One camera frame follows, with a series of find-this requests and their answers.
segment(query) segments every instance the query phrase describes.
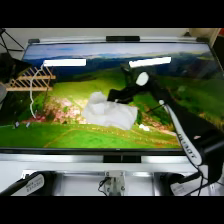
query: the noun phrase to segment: blue sky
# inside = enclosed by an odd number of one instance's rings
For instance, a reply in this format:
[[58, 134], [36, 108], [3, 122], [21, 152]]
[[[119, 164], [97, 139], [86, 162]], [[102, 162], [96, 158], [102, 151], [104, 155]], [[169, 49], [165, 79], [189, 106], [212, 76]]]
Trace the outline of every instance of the blue sky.
[[24, 59], [51, 58], [57, 56], [84, 56], [98, 54], [150, 54], [175, 52], [209, 51], [206, 44], [184, 43], [101, 43], [101, 44], [48, 44], [31, 45]]

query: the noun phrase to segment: crumpled white cloth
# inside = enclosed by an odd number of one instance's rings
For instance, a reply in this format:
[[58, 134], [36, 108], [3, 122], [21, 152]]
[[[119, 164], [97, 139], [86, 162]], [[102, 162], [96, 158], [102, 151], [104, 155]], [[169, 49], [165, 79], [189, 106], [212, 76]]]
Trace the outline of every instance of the crumpled white cloth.
[[82, 112], [87, 122], [130, 130], [137, 118], [137, 107], [109, 102], [102, 92], [94, 92]]

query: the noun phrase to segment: white wall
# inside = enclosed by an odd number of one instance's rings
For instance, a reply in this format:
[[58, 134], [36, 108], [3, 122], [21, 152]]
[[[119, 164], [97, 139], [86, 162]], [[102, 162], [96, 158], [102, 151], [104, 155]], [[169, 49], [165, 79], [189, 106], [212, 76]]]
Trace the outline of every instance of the white wall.
[[[108, 36], [108, 35], [139, 35], [139, 36], [182, 36], [187, 28], [6, 28], [6, 31], [22, 46], [28, 39], [46, 37], [71, 36]], [[3, 34], [8, 48], [19, 49], [6, 34]], [[5, 52], [0, 46], [0, 53]], [[20, 55], [12, 52], [13, 57]]]

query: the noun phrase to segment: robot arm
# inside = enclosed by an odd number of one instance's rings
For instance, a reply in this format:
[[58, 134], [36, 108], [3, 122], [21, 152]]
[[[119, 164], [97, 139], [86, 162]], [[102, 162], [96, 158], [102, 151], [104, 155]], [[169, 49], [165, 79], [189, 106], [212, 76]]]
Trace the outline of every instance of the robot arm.
[[121, 91], [111, 90], [108, 101], [129, 103], [133, 101], [134, 95], [143, 91], [150, 92], [170, 115], [187, 158], [198, 170], [187, 177], [178, 175], [178, 178], [171, 178], [169, 186], [173, 194], [180, 195], [177, 191], [180, 188], [185, 188], [182, 195], [198, 190], [187, 186], [189, 183], [191, 186], [199, 186], [201, 182], [201, 187], [206, 187], [218, 181], [222, 175], [224, 161], [224, 134], [210, 122], [177, 104], [155, 77], [146, 72], [141, 73], [133, 86]]

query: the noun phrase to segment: white cable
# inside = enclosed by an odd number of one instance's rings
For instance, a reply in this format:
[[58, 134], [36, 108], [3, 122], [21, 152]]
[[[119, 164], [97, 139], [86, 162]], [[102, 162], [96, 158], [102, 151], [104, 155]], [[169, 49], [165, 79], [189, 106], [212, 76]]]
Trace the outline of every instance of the white cable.
[[33, 117], [36, 119], [35, 114], [33, 113], [33, 96], [32, 96], [32, 84], [33, 84], [33, 80], [34, 78], [37, 76], [38, 72], [43, 71], [43, 66], [44, 64], [41, 65], [40, 69], [37, 70], [37, 72], [34, 74], [34, 76], [32, 77], [32, 79], [30, 80], [30, 100], [31, 100], [31, 104], [30, 104], [30, 112], [33, 115]]

